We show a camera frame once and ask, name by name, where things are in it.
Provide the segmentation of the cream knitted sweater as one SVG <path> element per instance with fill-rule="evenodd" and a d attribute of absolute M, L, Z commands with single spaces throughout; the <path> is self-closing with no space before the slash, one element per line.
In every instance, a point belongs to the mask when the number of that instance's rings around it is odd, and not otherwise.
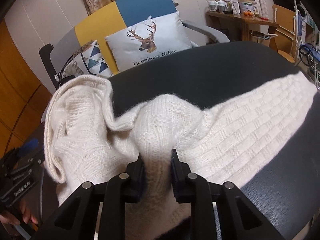
<path fill-rule="evenodd" d="M 297 73 L 204 110 L 164 94 L 115 117 L 110 81 L 82 75 L 60 87 L 48 106 L 46 169 L 63 203 L 83 182 L 108 181 L 141 156 L 146 191 L 126 207 L 126 238 L 156 239 L 190 216 L 190 206 L 172 192 L 172 150 L 208 181 L 244 186 L 300 128 L 316 92 Z"/>

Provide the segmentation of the wooden wardrobe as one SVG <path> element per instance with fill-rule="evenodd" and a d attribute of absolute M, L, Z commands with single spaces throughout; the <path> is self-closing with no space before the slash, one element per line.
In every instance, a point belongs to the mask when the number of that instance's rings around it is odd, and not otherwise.
<path fill-rule="evenodd" d="M 1 156 L 40 126 L 52 94 L 29 68 L 1 22 Z"/>

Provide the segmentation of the geometric triangle print pillow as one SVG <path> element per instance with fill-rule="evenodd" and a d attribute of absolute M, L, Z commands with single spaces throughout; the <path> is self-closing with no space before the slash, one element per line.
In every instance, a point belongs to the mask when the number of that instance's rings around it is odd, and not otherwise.
<path fill-rule="evenodd" d="M 100 50 L 97 40 L 87 42 L 81 46 L 66 61 L 62 69 L 55 75 L 56 81 L 68 76 L 79 76 L 90 74 L 99 77 L 109 78 L 113 76 Z"/>

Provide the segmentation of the white deer print pillow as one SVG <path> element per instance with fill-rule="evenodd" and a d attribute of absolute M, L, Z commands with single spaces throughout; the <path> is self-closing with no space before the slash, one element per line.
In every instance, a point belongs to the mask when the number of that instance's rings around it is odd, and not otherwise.
<path fill-rule="evenodd" d="M 105 37 L 119 72 L 192 48 L 179 13 L 139 22 Z"/>

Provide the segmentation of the black steering wheel toy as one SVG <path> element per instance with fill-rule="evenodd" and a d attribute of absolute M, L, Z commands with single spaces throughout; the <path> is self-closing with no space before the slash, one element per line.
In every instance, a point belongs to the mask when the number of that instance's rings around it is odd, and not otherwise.
<path fill-rule="evenodd" d="M 312 49 L 307 44 L 300 46 L 299 58 L 307 67 L 312 67 L 315 61 Z"/>

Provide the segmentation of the wooden side table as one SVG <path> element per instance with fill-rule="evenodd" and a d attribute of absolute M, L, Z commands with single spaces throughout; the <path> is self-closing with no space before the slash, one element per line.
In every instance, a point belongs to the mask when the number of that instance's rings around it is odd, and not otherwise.
<path fill-rule="evenodd" d="M 217 27 L 219 30 L 227 30 L 227 34 L 236 34 L 237 38 L 242 41 L 249 41 L 250 27 L 259 27 L 264 25 L 268 27 L 269 34 L 275 34 L 279 24 L 271 20 L 263 20 L 258 17 L 244 16 L 241 14 L 239 17 L 233 14 L 224 14 L 221 12 L 206 12 L 206 21 L 212 27 Z"/>

